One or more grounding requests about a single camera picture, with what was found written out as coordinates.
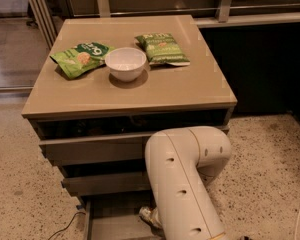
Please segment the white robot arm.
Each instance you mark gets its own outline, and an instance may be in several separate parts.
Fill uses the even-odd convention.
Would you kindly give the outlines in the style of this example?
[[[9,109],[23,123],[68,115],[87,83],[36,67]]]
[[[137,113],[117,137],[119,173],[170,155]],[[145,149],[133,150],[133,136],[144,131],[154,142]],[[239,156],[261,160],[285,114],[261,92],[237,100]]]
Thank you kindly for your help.
[[[214,127],[168,129],[149,138],[146,168],[166,240],[230,240],[205,188],[230,157],[229,138]]]

